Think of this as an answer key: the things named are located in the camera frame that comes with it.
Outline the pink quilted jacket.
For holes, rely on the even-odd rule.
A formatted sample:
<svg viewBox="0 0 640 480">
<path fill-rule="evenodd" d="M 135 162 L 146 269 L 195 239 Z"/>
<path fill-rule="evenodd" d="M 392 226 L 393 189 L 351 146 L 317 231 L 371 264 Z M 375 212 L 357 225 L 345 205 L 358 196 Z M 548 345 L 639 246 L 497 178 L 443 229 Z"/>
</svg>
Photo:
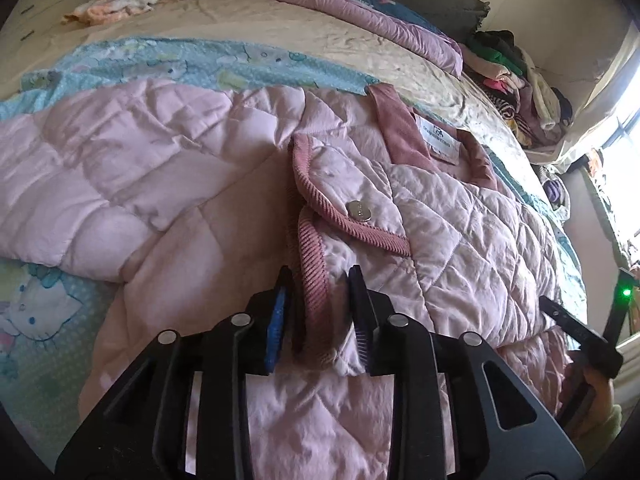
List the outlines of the pink quilted jacket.
<svg viewBox="0 0 640 480">
<path fill-rule="evenodd" d="M 388 84 L 88 90 L 2 122 L 1 252 L 118 285 L 81 415 L 161 330 L 208 330 L 290 266 L 284 361 L 250 382 L 257 477 L 377 479 L 392 383 L 358 360 L 351 266 L 429 330 L 480 334 L 559 407 L 566 345 L 538 307 L 561 290 L 552 227 L 459 139 L 460 162 L 436 162 Z"/>
</svg>

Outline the pile of mixed clothes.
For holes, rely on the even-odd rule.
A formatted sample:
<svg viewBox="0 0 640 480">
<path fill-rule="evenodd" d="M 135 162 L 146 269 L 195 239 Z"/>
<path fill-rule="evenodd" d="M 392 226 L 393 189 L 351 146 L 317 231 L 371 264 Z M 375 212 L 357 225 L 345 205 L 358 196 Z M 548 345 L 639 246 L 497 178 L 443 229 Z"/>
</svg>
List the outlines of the pile of mixed clothes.
<svg viewBox="0 0 640 480">
<path fill-rule="evenodd" d="M 565 136 L 574 110 L 550 86 L 508 30 L 479 30 L 460 46 L 464 71 L 526 150 L 551 148 Z"/>
</svg>

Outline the teal cartoon print blanket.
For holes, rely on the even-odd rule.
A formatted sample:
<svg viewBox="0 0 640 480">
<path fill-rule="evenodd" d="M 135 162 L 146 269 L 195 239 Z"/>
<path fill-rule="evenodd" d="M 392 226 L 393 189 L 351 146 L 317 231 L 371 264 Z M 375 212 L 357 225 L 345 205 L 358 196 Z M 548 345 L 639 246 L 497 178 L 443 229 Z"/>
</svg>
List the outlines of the teal cartoon print blanket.
<svg viewBox="0 0 640 480">
<path fill-rule="evenodd" d="M 82 90 L 146 78 L 212 90 L 286 84 L 356 94 L 378 82 L 337 63 L 261 44 L 132 37 L 87 44 L 48 70 L 24 74 L 18 95 L 2 102 L 1 116 L 39 112 Z M 33 318 L 24 330 L 1 336 L 1 403 L 32 452 L 53 468 L 79 425 L 78 396 L 116 287 L 37 261 L 2 259 L 2 300 L 25 297 L 27 285 L 36 289 L 32 305 L 53 324 L 44 327 Z"/>
</svg>

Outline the bright window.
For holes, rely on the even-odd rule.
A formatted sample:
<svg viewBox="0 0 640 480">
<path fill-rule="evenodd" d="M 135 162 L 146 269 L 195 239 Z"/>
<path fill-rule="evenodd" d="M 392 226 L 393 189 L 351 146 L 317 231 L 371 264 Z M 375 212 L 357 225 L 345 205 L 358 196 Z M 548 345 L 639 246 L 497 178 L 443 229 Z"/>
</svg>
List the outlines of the bright window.
<svg viewBox="0 0 640 480">
<path fill-rule="evenodd" d="M 612 104 L 605 139 L 598 149 L 602 169 L 597 194 L 613 237 L 616 260 L 639 263 L 639 29 L 630 25 L 620 50 L 601 80 L 600 96 Z"/>
</svg>

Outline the beige bed sheet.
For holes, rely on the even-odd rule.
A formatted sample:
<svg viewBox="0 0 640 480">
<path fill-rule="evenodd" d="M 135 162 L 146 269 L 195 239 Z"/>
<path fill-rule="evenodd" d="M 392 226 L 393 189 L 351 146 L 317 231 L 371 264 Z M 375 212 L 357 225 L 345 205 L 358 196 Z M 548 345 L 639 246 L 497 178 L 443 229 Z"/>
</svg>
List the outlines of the beige bed sheet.
<svg viewBox="0 0 640 480">
<path fill-rule="evenodd" d="M 50 67 L 83 44 L 132 36 L 265 44 L 358 70 L 392 84 L 442 122 L 472 132 L 529 195 L 546 196 L 511 130 L 468 78 L 458 79 L 373 32 L 274 0 L 186 0 L 113 25 L 54 25 L 34 36 L 19 32 L 16 46 L 1 41 L 2 98 L 12 96 L 24 73 Z"/>
</svg>

